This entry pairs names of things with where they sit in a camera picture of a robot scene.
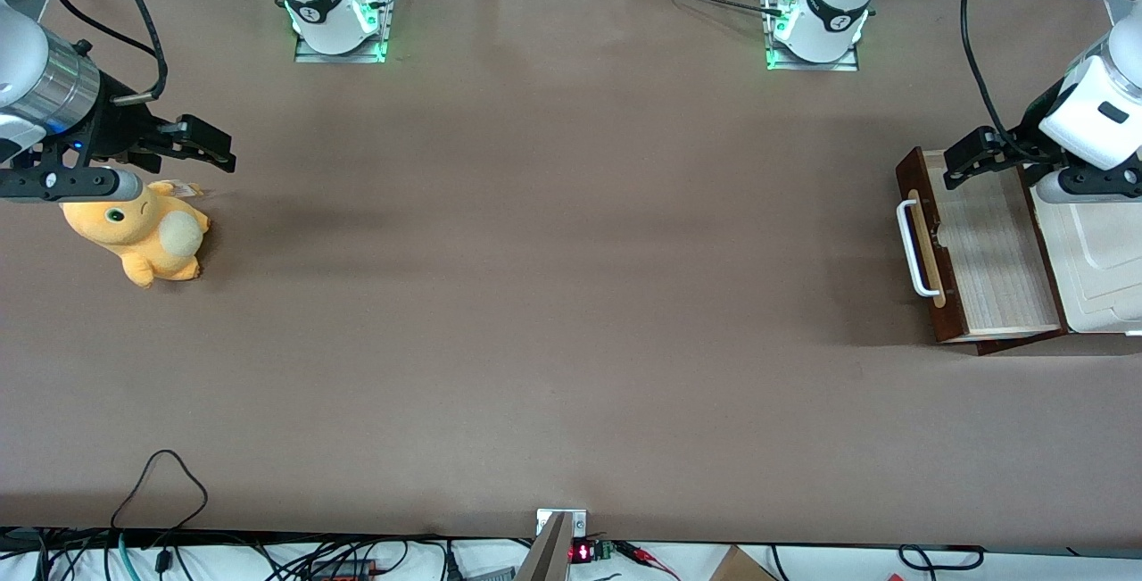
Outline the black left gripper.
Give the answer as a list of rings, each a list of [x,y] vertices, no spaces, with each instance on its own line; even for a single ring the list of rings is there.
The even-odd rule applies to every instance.
[[[1064,82],[1056,81],[1039,97],[1031,100],[1018,126],[1008,129],[996,118],[996,128],[979,126],[959,142],[944,150],[946,189],[958,189],[963,183],[982,174],[999,174],[1014,162],[1004,154],[1004,139],[1013,142],[1013,150],[1026,162],[1044,163],[1052,169],[1067,169],[1078,161],[1064,145],[1054,142],[1040,128],[1045,118],[1056,108],[1060,98],[1067,98],[1070,90],[1063,90]]]

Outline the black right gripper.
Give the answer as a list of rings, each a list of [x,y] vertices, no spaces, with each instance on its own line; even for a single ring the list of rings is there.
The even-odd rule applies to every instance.
[[[196,116],[167,122],[153,116],[143,103],[118,106],[112,98],[122,94],[129,95],[130,89],[102,72],[93,108],[64,134],[47,137],[40,145],[40,161],[69,169],[116,162],[159,174],[163,159],[176,159],[234,174],[230,134]]]

